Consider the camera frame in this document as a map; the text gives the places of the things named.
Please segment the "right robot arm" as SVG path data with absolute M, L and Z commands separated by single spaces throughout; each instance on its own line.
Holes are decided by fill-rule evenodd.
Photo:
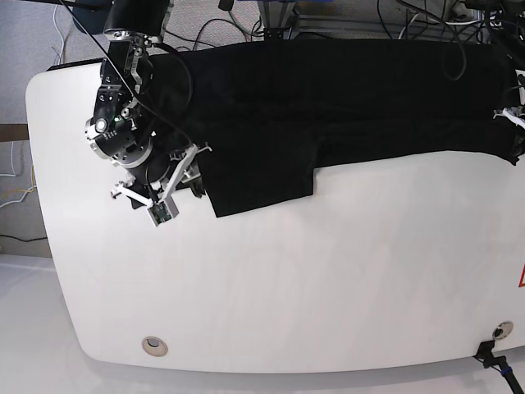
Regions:
M 176 55 L 163 38 L 171 1 L 113 1 L 103 26 L 109 41 L 100 70 L 94 114 L 85 138 L 101 158 L 122 167 L 126 178 L 115 184 L 113 198 L 124 195 L 133 208 L 172 215 L 171 197 L 188 187 L 204 196 L 196 156 L 201 149 L 154 107 L 150 48 Z

